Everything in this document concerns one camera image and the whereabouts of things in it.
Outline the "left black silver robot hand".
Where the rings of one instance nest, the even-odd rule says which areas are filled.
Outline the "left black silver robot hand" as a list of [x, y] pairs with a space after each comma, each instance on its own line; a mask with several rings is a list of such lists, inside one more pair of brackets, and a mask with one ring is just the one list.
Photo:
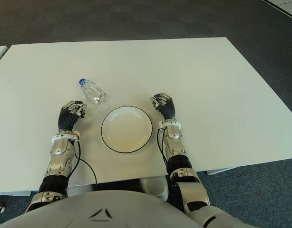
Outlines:
[[73, 100], [62, 106], [58, 117], [58, 131], [73, 131], [79, 118], [84, 118], [87, 104]]

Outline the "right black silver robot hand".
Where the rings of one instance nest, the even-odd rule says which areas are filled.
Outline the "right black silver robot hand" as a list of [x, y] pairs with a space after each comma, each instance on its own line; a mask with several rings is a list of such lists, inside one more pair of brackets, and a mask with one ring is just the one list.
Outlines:
[[175, 120], [175, 106], [172, 97], [165, 93], [158, 93], [150, 97], [153, 107], [163, 116], [165, 120]]

